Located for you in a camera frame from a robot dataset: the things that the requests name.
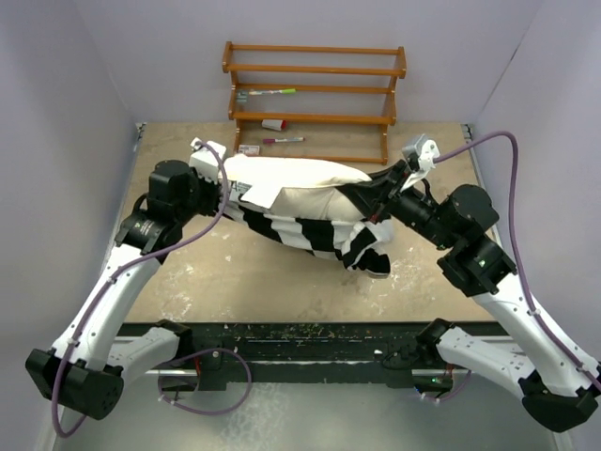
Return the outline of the black white striped pillowcase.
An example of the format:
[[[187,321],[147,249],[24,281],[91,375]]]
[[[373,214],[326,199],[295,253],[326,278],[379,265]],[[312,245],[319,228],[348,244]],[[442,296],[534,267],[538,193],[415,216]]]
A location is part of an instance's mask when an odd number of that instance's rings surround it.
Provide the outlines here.
[[[315,257],[340,262],[348,271],[367,272],[386,278],[392,263],[384,246],[394,239],[393,218],[373,224],[362,212],[357,222],[286,218],[246,208],[235,199],[249,187],[225,177],[231,191],[224,216],[271,241],[307,252]]]

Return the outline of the cream pillow with bear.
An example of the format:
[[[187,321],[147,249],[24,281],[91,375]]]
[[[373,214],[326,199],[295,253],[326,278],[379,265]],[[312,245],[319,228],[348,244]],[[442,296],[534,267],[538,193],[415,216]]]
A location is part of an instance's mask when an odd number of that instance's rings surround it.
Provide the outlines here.
[[[241,206],[286,218],[357,222],[362,214],[339,188],[371,179],[354,167],[315,159],[236,155],[224,167],[229,180],[249,187],[235,196]]]

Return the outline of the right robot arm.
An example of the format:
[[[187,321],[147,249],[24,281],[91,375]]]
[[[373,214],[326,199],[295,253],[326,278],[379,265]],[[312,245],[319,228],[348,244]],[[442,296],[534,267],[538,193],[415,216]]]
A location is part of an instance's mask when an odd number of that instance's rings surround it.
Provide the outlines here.
[[[499,215],[487,192],[462,184],[437,202],[429,191],[408,187],[409,175],[405,162],[371,174],[359,191],[362,212],[373,223],[394,218],[443,251],[442,275],[518,346],[503,350],[435,319],[416,337],[419,360],[484,376],[553,432],[586,423],[599,407],[600,363],[550,317],[528,289],[521,266],[488,237]]]

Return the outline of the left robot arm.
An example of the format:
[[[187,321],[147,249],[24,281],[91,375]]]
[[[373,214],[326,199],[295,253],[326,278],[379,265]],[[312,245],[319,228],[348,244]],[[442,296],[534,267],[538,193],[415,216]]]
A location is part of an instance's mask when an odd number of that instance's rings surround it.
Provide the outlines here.
[[[216,226],[229,196],[223,159],[214,163],[163,160],[148,176],[146,192],[121,222],[96,285],[67,329],[47,350],[34,349],[25,369],[50,401],[55,424],[60,408],[101,420],[124,389],[157,365],[182,368],[193,358],[190,328],[162,319],[124,349],[116,336],[139,294],[167,257],[201,237],[183,237],[192,218]]]

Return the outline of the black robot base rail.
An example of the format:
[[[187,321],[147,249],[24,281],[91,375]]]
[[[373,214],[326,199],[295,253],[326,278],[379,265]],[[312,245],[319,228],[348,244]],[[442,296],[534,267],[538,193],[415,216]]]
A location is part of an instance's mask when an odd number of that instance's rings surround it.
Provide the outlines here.
[[[447,365],[416,340],[424,323],[297,322],[192,323],[188,353],[204,356],[161,363],[165,375],[188,376],[202,390],[230,382],[383,384],[410,388]]]

